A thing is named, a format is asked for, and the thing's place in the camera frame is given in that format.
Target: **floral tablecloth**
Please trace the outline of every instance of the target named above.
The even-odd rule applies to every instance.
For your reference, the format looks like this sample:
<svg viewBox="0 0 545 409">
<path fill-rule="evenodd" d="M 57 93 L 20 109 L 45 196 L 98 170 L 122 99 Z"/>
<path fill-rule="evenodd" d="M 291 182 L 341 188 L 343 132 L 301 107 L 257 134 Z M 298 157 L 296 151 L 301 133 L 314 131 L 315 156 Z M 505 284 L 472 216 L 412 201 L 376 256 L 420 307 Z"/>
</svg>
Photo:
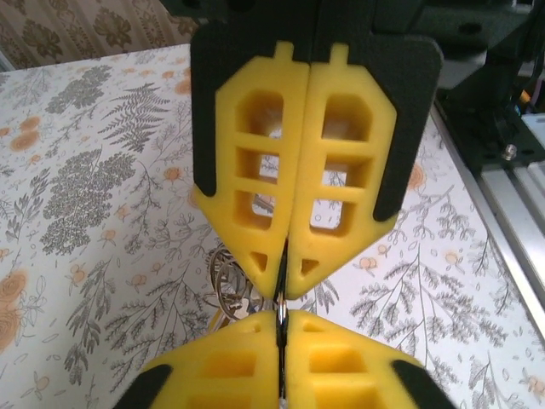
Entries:
<svg viewBox="0 0 545 409">
<path fill-rule="evenodd" d="M 0 74 L 0 409 L 110 408 L 206 332 L 188 50 Z M 539 407 L 543 346 L 496 259 L 429 121 L 395 229 L 292 306 L 415 355 L 460 408 Z"/>
</svg>

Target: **patterned wallpaper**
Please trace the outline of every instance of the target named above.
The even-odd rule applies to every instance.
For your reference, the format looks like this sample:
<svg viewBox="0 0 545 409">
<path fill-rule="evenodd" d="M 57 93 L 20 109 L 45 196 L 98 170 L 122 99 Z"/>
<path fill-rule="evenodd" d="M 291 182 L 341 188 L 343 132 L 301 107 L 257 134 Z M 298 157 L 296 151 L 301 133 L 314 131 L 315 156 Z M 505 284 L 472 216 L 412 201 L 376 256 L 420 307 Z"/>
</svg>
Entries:
<svg viewBox="0 0 545 409">
<path fill-rule="evenodd" d="M 188 43 L 159 0 L 0 0 L 0 51 L 28 68 Z"/>
</svg>

